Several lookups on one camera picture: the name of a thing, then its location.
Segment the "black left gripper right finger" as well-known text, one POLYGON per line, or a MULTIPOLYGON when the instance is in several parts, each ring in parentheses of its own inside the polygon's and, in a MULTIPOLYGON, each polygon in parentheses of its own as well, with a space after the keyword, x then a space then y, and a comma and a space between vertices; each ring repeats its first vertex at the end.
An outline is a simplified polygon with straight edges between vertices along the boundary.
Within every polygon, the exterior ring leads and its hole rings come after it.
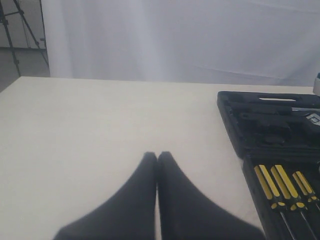
POLYGON ((157 160, 157 190, 164 240, 263 240, 257 227, 206 197, 183 173, 169 151, 157 160))

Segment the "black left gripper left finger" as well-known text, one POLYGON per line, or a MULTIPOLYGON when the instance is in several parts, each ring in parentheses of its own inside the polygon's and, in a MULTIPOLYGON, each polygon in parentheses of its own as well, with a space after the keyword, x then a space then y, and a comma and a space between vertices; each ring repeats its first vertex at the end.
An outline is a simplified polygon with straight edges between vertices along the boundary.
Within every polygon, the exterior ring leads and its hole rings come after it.
POLYGON ((101 206, 62 227, 56 240, 154 240, 157 157, 146 152, 127 182, 101 206))

